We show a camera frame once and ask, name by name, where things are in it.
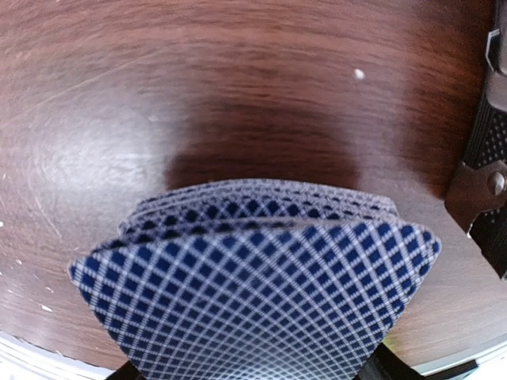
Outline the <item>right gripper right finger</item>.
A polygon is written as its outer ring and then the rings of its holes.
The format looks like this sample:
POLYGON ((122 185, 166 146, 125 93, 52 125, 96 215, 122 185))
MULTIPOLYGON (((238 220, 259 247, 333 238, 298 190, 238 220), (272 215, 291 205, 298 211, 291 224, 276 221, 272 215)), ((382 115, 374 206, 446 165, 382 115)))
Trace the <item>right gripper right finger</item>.
POLYGON ((356 380, 419 380, 420 374, 405 364, 385 344, 380 344, 356 375, 356 380))

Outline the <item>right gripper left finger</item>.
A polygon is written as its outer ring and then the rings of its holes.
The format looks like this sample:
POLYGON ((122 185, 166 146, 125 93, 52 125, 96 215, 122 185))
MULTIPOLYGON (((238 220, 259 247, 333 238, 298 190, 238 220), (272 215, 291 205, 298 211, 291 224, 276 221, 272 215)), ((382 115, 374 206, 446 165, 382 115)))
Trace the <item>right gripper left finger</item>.
POLYGON ((143 380, 143 376, 130 361, 127 361, 105 380, 143 380))

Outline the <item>grey card deck box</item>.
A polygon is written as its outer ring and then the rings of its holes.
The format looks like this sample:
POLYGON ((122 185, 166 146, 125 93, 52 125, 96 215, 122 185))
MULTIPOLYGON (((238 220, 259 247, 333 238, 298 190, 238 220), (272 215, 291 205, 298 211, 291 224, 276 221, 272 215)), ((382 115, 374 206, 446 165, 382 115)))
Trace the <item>grey card deck box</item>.
POLYGON ((225 180, 143 201, 69 273, 146 379, 351 379, 439 253, 387 197, 225 180))

